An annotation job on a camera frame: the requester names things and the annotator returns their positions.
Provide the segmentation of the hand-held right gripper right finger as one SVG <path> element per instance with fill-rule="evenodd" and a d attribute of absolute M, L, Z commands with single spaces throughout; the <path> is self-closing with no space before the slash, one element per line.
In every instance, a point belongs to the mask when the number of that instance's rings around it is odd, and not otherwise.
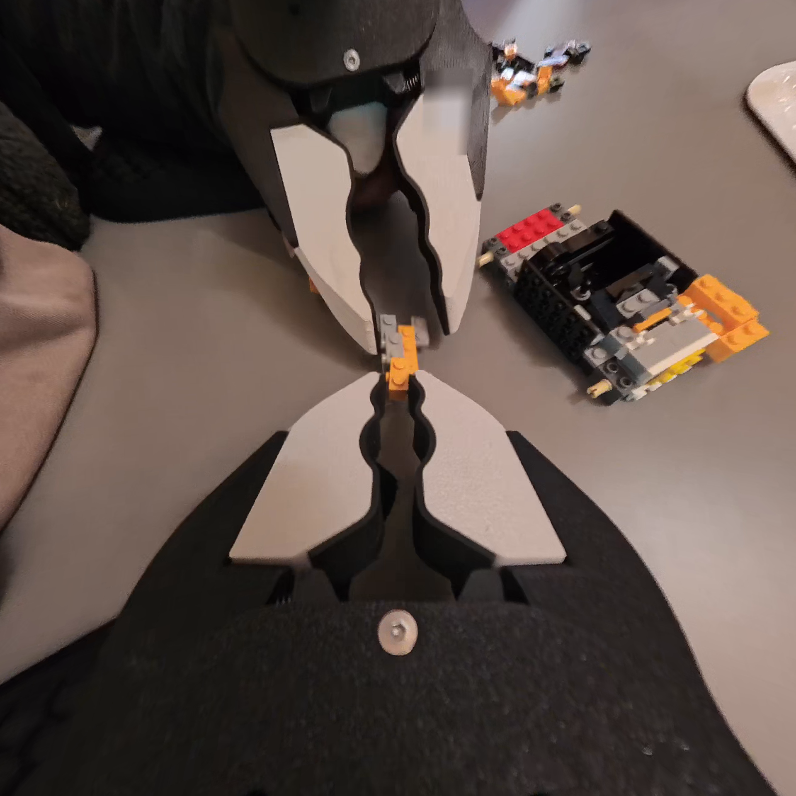
<path fill-rule="evenodd" d="M 565 561 L 514 437 L 491 413 L 425 370 L 410 378 L 409 412 L 413 544 L 456 599 L 475 572 Z"/>

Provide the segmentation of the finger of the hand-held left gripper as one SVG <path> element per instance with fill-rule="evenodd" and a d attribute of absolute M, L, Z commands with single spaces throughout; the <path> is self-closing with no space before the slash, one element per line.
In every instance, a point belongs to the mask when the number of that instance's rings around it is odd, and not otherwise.
<path fill-rule="evenodd" d="M 366 353 L 376 355 L 373 307 L 363 290 L 362 259 L 349 225 L 350 156 L 306 124 L 276 127 L 272 141 L 297 240 L 294 253 L 341 327 Z"/>
<path fill-rule="evenodd" d="M 419 245 L 445 335 L 455 333 L 470 294 L 481 202 L 466 151 L 471 96 L 462 87 L 428 87 L 396 128 L 400 174 L 418 218 Z"/>

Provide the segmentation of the person's left forearm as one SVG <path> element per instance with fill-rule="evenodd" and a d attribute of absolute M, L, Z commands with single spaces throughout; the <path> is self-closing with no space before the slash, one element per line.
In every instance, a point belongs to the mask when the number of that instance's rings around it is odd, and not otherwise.
<path fill-rule="evenodd" d="M 164 221 L 264 207 L 224 133 L 224 2 L 2 2 L 2 104 L 85 213 Z"/>

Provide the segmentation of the toy brick car model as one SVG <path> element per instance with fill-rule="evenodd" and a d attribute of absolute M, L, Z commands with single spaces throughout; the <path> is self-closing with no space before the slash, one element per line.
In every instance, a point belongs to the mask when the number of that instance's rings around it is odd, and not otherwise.
<path fill-rule="evenodd" d="M 640 401 L 770 334 L 741 294 L 621 210 L 590 225 L 580 214 L 550 204 L 485 239 L 477 263 L 587 378 L 591 402 Z"/>

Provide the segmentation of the pile of small loose bricks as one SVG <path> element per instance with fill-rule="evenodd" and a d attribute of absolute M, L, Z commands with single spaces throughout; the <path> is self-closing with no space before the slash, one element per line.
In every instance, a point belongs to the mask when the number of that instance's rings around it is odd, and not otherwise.
<path fill-rule="evenodd" d="M 539 61 L 532 61 L 519 52 L 513 38 L 493 42 L 490 93 L 500 107 L 556 94 L 565 83 L 565 70 L 582 65 L 591 52 L 588 41 L 570 39 L 547 47 Z"/>

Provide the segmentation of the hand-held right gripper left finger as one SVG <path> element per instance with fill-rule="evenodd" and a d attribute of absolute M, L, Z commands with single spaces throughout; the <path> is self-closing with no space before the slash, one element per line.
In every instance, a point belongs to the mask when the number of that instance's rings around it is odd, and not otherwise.
<path fill-rule="evenodd" d="M 337 597 L 377 559 L 396 478 L 379 463 L 387 384 L 366 373 L 288 430 L 230 551 L 239 564 L 323 571 Z"/>

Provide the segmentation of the white stand with wooden board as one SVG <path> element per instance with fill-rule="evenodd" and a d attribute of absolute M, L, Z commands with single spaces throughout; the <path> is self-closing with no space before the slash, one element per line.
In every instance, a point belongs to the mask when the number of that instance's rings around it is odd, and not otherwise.
<path fill-rule="evenodd" d="M 795 164 L 795 61 L 758 74 L 747 87 L 745 101 L 762 129 Z"/>

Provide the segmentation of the grey desk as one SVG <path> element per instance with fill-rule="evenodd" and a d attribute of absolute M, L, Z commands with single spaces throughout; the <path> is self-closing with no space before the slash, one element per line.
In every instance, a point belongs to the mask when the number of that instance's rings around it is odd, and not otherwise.
<path fill-rule="evenodd" d="M 516 429 L 637 549 L 731 727 L 794 794 L 794 170 L 744 109 L 794 61 L 794 2 L 467 2 L 523 52 L 592 44 L 558 99 L 493 118 L 480 235 L 552 202 L 622 209 L 742 294 L 770 336 L 638 403 L 582 395 L 479 275 L 423 358 Z M 262 210 L 95 221 L 99 338 L 2 534 L 2 680 L 108 621 L 180 521 L 368 360 Z"/>

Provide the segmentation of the person's dark fleece jacket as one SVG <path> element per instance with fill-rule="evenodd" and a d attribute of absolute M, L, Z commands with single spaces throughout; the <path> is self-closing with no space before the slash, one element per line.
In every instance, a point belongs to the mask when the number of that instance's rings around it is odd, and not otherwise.
<path fill-rule="evenodd" d="M 91 232 L 76 187 L 35 134 L 1 104 L 1 225 L 79 251 Z"/>

